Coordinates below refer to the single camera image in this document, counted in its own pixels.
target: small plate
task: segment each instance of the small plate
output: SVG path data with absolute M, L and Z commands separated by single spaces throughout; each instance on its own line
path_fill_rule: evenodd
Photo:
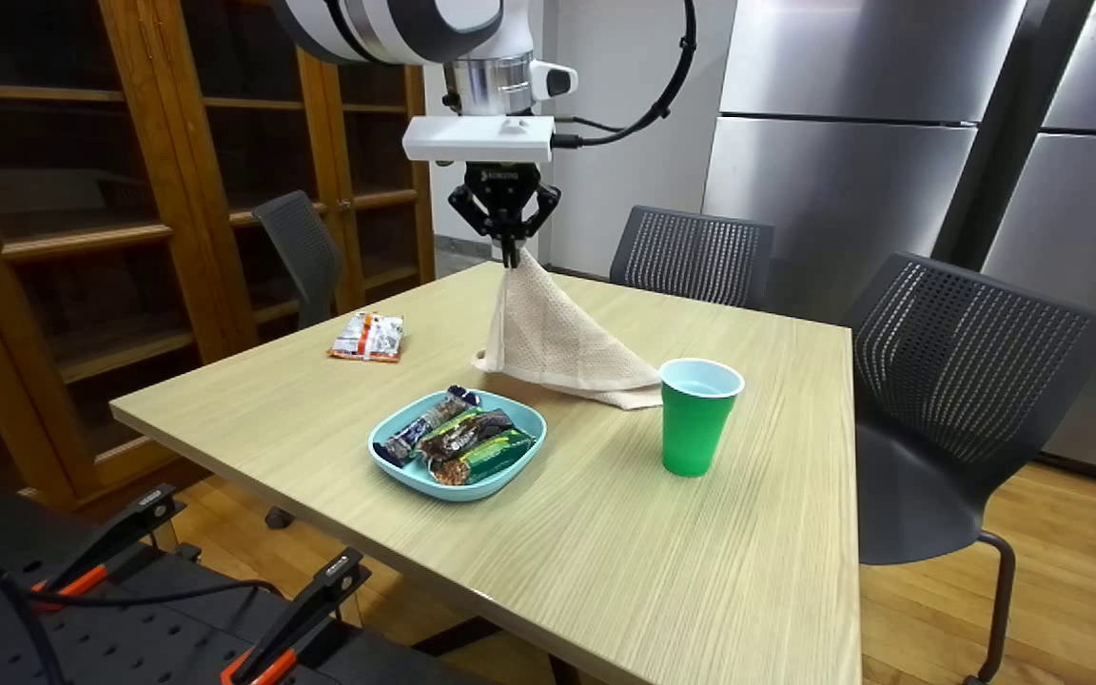
M 371 462 L 388 472 L 395 482 L 425 496 L 425 499 L 442 499 L 442 503 L 477 503 L 477 499 L 489 499 L 496 493 L 503 493 L 525 465 L 532 465 L 532 458 L 541 452 L 546 439 L 548 439 L 548 423 L 541 413 L 509 399 L 509 397 L 496 397 L 496 392 L 484 392 L 484 390 L 468 390 L 477 392 L 479 408 L 484 413 L 505 413 L 509 423 L 532 439 L 532 447 L 515 462 L 505 465 L 503 472 L 479 479 L 479 482 L 442 482 L 435 479 L 435 472 L 425 472 L 420 462 L 406 462 L 402 467 L 376 458 L 375 447 L 385 447 L 395 429 L 402 429 L 406 423 L 415 423 L 420 416 L 425 416 L 435 404 L 447 399 L 447 392 L 432 392 L 406 408 L 399 408 L 395 416 L 388 416 L 381 425 L 371 429 Z

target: black chair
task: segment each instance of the black chair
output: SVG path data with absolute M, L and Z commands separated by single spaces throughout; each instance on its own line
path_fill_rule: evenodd
M 1096 312 L 895 254 L 854 307 L 862 562 L 999 548 L 991 680 L 1016 553 L 981 529 L 991 496 L 1042 452 L 1096 361 Z
M 610 283 L 758 307 L 770 254 L 770 225 L 633 207 Z
M 343 278 L 343 260 L 329 241 L 317 207 L 306 189 L 288 189 L 253 211 L 268 230 L 288 283 L 298 288 L 298 325 L 314 329 L 334 312 L 330 297 Z M 269 529 L 288 529 L 292 515 L 276 505 L 268 515 Z

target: cloth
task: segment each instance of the cloth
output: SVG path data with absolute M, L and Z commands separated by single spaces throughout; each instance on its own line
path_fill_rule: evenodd
M 503 274 L 477 371 L 613 408 L 664 404 L 657 371 L 589 319 L 525 247 L 517 247 L 517 266 Z

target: wooden table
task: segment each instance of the wooden table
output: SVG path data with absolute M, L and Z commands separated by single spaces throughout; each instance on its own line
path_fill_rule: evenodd
M 598 679 L 862 680 L 849 331 L 560 278 L 651 364 L 704 354 L 747 376 L 714 467 L 676 479 L 657 465 L 657 413 L 471 371 L 499 278 L 477 266 L 381 302 L 411 331 L 399 364 L 330 361 L 330 319 L 121 397 L 113 416 Z M 548 419 L 546 452 L 489 503 L 432 503 L 371 465 L 367 433 L 447 385 Z

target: black cable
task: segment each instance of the black cable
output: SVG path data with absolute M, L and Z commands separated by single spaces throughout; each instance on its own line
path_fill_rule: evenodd
M 62 598 L 62 594 L 29 594 L 40 605 L 80 605 L 80 611 L 128 611 L 128 605 L 173 605 L 173 600 L 191 600 L 191 598 L 210 598 L 210 594 L 234 594 L 234 590 L 269 590 L 281 598 L 269 584 L 217 584 L 217 586 L 193 586 L 180 594 L 147 594 L 147 598 Z
M 607 135 L 621 135 L 624 130 L 624 127 L 595 121 L 595 117 L 557 117 L 557 121 L 589 127 L 589 130 L 607 130 Z
M 64 680 L 64 671 L 57 664 L 57 652 L 54 652 L 40 614 L 26 605 L 26 594 L 4 571 L 0 571 L 0 594 L 7 598 L 10 614 L 21 617 L 26 641 L 36 644 L 47 680 Z
M 676 55 L 676 65 L 673 65 L 664 94 L 633 127 L 617 130 L 617 127 L 602 127 L 602 121 L 589 121 L 589 117 L 574 117 L 574 121 L 595 127 L 595 130 L 610 130 L 610 139 L 551 135 L 551 148 L 613 145 L 613 142 L 624 142 L 624 139 L 646 130 L 657 117 L 671 117 L 671 103 L 680 93 L 680 85 L 689 80 L 689 70 L 694 70 L 694 56 L 698 56 L 698 5 L 694 0 L 685 0 L 685 38 L 676 47 L 680 47 L 680 55 Z

